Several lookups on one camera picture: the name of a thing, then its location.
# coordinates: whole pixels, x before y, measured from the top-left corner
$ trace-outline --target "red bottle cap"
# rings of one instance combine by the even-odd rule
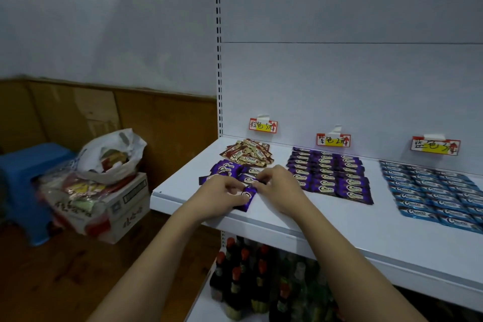
[[[234,267],[233,271],[231,272],[231,275],[233,277],[234,281],[238,281],[240,278],[240,274],[242,273],[242,269],[240,267]]]
[[[226,248],[232,248],[235,245],[235,239],[230,237],[226,240]]]
[[[223,261],[225,260],[225,253],[224,252],[219,252],[217,257],[216,257],[216,263],[221,265]]]
[[[246,261],[248,260],[248,258],[250,257],[250,251],[248,251],[246,248],[244,248],[242,251],[241,251],[241,259]]]
[[[290,295],[290,286],[287,283],[280,284],[280,296],[284,299],[288,299]]]
[[[262,255],[267,255],[269,253],[269,246],[264,244],[262,247],[260,247],[260,252]]]
[[[260,274],[265,274],[267,272],[267,262],[264,260],[258,261],[258,270],[260,271]]]

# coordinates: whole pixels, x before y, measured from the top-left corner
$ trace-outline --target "hand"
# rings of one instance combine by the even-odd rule
[[[249,198],[236,195],[245,185],[230,176],[213,176],[186,202],[199,222],[225,215],[235,206],[245,205]]]
[[[259,194],[267,197],[277,210],[292,218],[305,201],[310,203],[297,180],[281,165],[264,169],[257,175],[257,179],[264,182],[270,180],[267,185],[255,182],[252,186]]]

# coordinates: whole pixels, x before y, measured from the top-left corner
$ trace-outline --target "white plastic bag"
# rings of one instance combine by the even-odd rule
[[[132,129],[114,131],[91,140],[84,145],[77,156],[74,170],[85,179],[110,185],[136,172],[136,166],[142,158],[147,142],[136,135]],[[128,161],[113,166],[103,173],[102,156],[111,149],[125,152]]]

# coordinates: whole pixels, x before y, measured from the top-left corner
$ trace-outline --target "price tag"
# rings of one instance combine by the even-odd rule
[[[317,134],[317,145],[348,148],[351,146],[351,136],[348,134]]]
[[[258,121],[256,118],[250,119],[250,130],[264,131],[266,133],[276,134],[278,129],[278,121],[268,121],[266,123]]]
[[[427,140],[424,136],[413,136],[411,150],[427,153],[458,155],[461,140]]]

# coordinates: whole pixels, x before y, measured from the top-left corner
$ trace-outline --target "lower shelf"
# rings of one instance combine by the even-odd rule
[[[184,322],[229,322],[232,321],[225,314],[225,305],[211,298],[210,277],[215,264],[206,277],[198,297],[191,306],[191,310]],[[250,314],[242,319],[246,322],[268,322],[269,314]]]

